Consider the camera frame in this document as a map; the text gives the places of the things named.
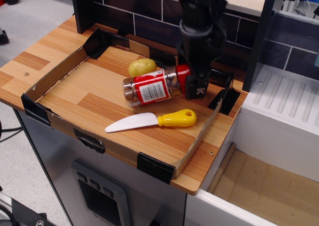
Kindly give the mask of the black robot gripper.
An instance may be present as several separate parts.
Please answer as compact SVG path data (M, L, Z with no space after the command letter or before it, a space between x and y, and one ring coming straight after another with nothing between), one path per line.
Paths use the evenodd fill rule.
M211 64L222 53L226 32L219 28L209 28L204 31L182 28L180 32L182 40L177 49L194 75L186 77L185 97L186 99L203 98L209 84Z

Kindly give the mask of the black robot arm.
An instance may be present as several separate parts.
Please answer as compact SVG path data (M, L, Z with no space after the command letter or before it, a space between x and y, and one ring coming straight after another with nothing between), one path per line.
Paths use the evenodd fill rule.
M182 16L179 23L181 43L177 50L186 61L191 75L186 78L186 99L206 94L211 64L218 59L226 42L223 13L226 0L179 0Z

